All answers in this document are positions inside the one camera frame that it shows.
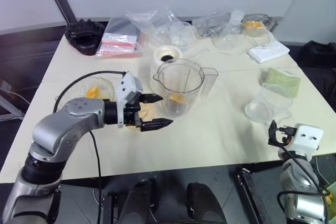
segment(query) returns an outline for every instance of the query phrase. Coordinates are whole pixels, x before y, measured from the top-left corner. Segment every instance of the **white table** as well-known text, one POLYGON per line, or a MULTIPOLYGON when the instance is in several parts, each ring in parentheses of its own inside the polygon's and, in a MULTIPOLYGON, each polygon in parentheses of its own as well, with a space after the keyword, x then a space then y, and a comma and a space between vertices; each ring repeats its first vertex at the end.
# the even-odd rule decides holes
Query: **white table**
MULTIPOLYGON (((202 48, 212 48, 211 41, 200 40, 185 55, 202 48)), ((268 125, 252 122, 244 112, 260 90, 260 77, 269 67, 283 68, 301 77, 298 96, 290 107, 293 116, 281 123, 323 128, 324 136, 315 154, 336 152, 336 115, 289 55, 261 65, 246 54, 203 54, 199 60, 205 67, 216 67, 219 76, 202 106, 159 131, 137 132, 115 125, 94 131, 102 176, 279 159, 278 149, 267 145, 268 125)), ((34 126, 52 112, 55 97, 72 80, 97 70, 128 70, 140 77, 144 90, 150 92, 150 61, 150 51, 141 58, 98 60, 81 55, 63 37, 8 153, 0 183, 14 182, 24 165, 34 126)), ((63 179, 97 175, 93 143, 86 134, 70 157, 63 179)))

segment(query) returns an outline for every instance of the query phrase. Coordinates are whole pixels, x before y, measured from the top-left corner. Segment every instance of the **measuring cup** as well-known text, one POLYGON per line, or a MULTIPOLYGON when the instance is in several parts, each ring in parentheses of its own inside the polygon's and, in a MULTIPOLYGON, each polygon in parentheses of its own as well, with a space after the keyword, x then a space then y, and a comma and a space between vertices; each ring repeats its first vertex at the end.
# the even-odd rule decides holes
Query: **measuring cup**
POLYGON ((202 68, 187 59, 171 59, 162 64, 153 79, 163 97, 161 109, 171 117, 184 115, 200 95, 207 97, 218 76, 214 68, 202 68))
POLYGON ((292 96, 287 89, 279 85, 264 83, 257 96, 246 106, 245 112, 251 120, 257 123, 267 123, 283 112, 290 116, 288 108, 292 101, 292 96))

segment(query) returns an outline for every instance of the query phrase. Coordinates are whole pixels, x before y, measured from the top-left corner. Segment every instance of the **plastic bag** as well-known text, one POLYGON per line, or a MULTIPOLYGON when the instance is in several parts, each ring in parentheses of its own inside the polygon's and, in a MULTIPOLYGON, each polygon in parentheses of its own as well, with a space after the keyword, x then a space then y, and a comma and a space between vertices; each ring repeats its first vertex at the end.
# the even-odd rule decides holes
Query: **plastic bag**
POLYGON ((126 17, 136 28, 144 33, 151 29, 162 27, 170 22, 179 21, 169 7, 163 7, 144 13, 127 12, 126 17))
POLYGON ((202 38, 206 38, 219 36, 229 21, 230 11, 220 9, 209 16, 193 19, 192 25, 202 38))
POLYGON ((136 57, 143 51, 141 32, 128 18, 111 18, 96 52, 98 57, 136 57))

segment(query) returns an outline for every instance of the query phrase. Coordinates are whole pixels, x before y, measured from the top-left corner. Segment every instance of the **pitcher handle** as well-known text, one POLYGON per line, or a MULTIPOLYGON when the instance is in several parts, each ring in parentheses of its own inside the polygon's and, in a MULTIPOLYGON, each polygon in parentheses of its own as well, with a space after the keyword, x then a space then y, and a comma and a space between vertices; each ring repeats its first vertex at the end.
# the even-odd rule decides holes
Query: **pitcher handle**
POLYGON ((206 99, 211 91, 211 88, 215 84, 218 77, 218 71, 214 68, 202 68, 204 72, 204 82, 201 91, 201 97, 206 99))

